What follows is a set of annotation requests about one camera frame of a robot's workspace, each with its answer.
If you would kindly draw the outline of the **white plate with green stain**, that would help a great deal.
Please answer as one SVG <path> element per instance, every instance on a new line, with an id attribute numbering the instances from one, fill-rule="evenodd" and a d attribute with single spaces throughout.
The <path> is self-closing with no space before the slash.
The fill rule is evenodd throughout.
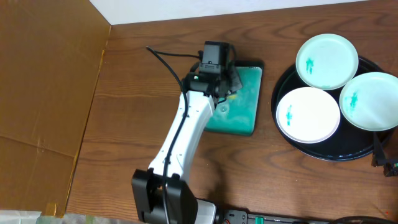
<path id="1" fill-rule="evenodd" d="M 278 128 L 289 139 L 315 144 L 333 135 L 340 123 L 340 108 L 327 92 L 301 87 L 288 92 L 277 104 Z"/>

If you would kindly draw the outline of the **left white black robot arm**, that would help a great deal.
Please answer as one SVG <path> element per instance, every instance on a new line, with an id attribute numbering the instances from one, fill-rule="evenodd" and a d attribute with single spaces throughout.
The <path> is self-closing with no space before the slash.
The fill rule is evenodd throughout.
<path id="1" fill-rule="evenodd" d="M 198 199 L 188 186 L 201 135 L 217 104 L 242 87 L 233 62 L 200 63 L 178 81 L 177 113 L 147 170 L 135 170 L 131 185 L 139 220 L 144 223 L 219 223 L 217 206 Z"/>

